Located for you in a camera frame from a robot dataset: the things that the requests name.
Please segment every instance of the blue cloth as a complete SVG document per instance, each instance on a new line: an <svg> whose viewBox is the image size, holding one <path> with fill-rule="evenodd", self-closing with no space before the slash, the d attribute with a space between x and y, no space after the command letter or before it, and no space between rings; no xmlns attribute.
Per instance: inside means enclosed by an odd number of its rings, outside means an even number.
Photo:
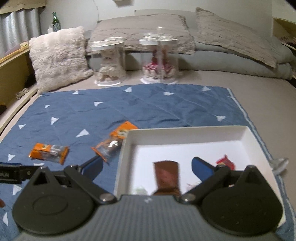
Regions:
<svg viewBox="0 0 296 241"><path fill-rule="evenodd" d="M0 161L32 165L43 161L28 157L37 143L70 146L65 166L82 164L94 156L90 149L108 137L124 121L140 129L185 126L248 126L260 143L266 157L271 155L248 115L230 89L199 85L135 85L46 93L21 116L0 144ZM51 170L61 170L58 163L44 161ZM113 192L118 155L94 182ZM283 196L287 222L277 234L294 240L295 213L287 198L283 182L276 177ZM11 241L19 233L11 214L22 185L1 184L0 198L6 207L0 209L0 241Z"/></svg>

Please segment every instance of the green glass bottle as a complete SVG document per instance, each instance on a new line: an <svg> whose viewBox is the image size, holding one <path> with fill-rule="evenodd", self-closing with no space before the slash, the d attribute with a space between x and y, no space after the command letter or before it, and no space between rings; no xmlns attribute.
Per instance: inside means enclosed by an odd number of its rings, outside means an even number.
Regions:
<svg viewBox="0 0 296 241"><path fill-rule="evenodd" d="M54 29L54 32L57 32L61 29L61 24L57 18L57 13L56 12L53 12L52 15L54 16L54 19L52 21L52 24L53 24L53 29Z"/></svg>

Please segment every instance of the beige pillow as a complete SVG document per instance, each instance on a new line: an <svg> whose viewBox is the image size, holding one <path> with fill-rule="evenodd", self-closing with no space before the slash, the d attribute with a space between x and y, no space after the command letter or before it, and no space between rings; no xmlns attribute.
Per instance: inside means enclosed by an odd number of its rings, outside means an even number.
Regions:
<svg viewBox="0 0 296 241"><path fill-rule="evenodd" d="M92 32L89 44L108 37L123 37L126 51L140 51L143 45L138 40L145 32L156 32L158 26L164 27L164 33L178 39L178 52L195 54L194 39L189 33L185 17L173 14L153 14L112 18L98 23Z"/></svg>
<svg viewBox="0 0 296 241"><path fill-rule="evenodd" d="M35 71L39 93L88 78L83 27L61 29L32 38L30 58Z"/></svg>
<svg viewBox="0 0 296 241"><path fill-rule="evenodd" d="M218 45L249 56L275 68L271 46L255 30L218 15L196 8L197 31L195 39L204 44Z"/></svg>

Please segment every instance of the white box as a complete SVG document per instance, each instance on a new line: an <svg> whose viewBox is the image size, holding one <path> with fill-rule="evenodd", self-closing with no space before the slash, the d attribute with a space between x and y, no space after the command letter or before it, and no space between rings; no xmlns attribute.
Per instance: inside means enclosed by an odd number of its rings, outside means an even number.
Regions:
<svg viewBox="0 0 296 241"><path fill-rule="evenodd" d="M129 131L121 148L114 194L117 198L122 194L134 194L134 190L140 187L144 187L148 194L152 194L157 189L153 162L164 160L179 163L179 186L181 193L185 193L187 184L200 182L191 169L193 157L198 156L216 166L216 161L225 154L236 165L236 170L244 170L247 165L255 165L283 206L272 169L261 146L247 126ZM283 212L279 226L285 221L285 212Z"/></svg>

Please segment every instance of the gray curtain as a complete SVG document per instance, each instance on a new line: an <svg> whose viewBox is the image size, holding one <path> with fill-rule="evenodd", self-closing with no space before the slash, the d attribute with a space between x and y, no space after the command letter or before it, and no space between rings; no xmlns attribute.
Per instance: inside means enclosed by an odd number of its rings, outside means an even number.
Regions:
<svg viewBox="0 0 296 241"><path fill-rule="evenodd" d="M38 8L0 15L0 58L17 44L41 35Z"/></svg>

